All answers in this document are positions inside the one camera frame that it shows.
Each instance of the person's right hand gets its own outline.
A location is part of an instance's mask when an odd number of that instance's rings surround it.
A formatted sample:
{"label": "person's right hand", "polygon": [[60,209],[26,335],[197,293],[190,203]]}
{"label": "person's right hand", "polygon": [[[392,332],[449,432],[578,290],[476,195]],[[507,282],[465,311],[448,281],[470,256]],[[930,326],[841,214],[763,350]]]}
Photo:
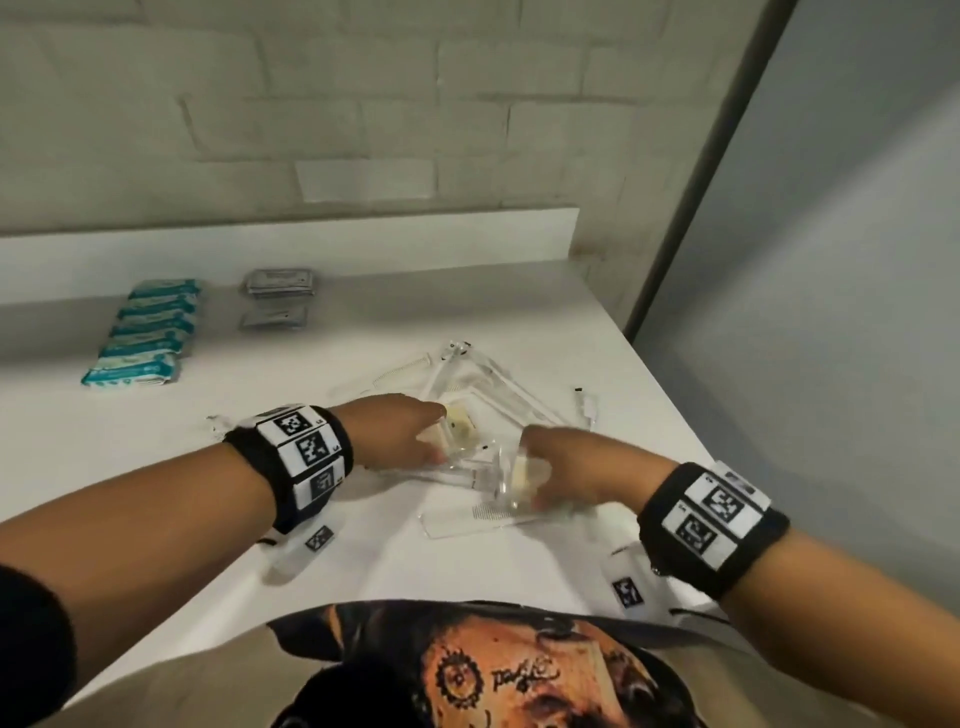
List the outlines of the person's right hand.
{"label": "person's right hand", "polygon": [[550,477],[534,496],[535,508],[571,501],[598,505],[618,501],[639,513],[677,463],[633,445],[572,427],[523,430],[528,457],[550,464]]}

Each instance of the stack of teal packages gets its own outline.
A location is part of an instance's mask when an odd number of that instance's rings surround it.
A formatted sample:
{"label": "stack of teal packages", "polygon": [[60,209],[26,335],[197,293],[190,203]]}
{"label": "stack of teal packages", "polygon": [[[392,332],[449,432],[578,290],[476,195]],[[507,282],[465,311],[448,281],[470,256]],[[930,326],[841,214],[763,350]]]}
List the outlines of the stack of teal packages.
{"label": "stack of teal packages", "polygon": [[137,285],[82,384],[132,387],[165,384],[176,377],[197,325],[200,292],[196,279],[145,280]]}

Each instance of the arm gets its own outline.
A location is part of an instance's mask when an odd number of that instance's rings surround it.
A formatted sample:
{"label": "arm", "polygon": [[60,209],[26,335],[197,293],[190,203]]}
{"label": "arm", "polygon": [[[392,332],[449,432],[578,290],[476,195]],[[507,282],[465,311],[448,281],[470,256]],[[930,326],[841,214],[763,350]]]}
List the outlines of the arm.
{"label": "arm", "polygon": [[[439,404],[386,395],[332,411],[357,464],[437,459],[415,438],[443,415]],[[231,446],[214,445],[0,523],[0,564],[58,598],[73,628],[78,689],[252,546],[275,513],[267,481]]]}
{"label": "arm", "polygon": [[[528,428],[551,464],[535,504],[618,501],[643,509],[677,463],[579,430]],[[960,621],[796,529],[721,606],[769,662],[815,688],[911,726],[960,724]]]}

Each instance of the white table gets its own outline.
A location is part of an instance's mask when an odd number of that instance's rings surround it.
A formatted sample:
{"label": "white table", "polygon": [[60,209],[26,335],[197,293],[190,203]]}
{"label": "white table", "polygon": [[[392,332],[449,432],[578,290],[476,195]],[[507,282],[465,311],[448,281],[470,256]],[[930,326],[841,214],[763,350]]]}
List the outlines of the white table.
{"label": "white table", "polygon": [[[0,518],[203,447],[212,442],[208,415],[243,417],[288,401],[324,404],[334,385],[449,339],[470,341],[571,417],[573,386],[596,393],[602,433],[681,461],[712,462],[565,262],[325,281],[300,332],[240,332],[243,306],[230,291],[212,297],[179,382],[107,393],[79,380],[117,300],[0,308]],[[264,584],[265,557],[252,548],[93,687],[332,601],[490,599],[622,614],[595,549],[576,528],[544,523],[442,541],[424,536],[417,515],[425,506],[475,497],[419,482],[384,491],[376,479],[352,478],[338,493],[349,501],[346,528],[304,573],[283,586]],[[636,537],[626,509],[601,511],[610,539]]]}

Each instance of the brick wall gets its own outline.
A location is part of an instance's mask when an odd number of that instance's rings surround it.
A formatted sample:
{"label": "brick wall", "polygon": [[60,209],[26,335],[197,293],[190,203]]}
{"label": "brick wall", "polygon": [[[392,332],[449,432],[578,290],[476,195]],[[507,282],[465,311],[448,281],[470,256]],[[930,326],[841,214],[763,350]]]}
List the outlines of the brick wall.
{"label": "brick wall", "polygon": [[[581,207],[629,314],[765,0],[0,0],[0,231]],[[292,160],[432,200],[307,205]]]}

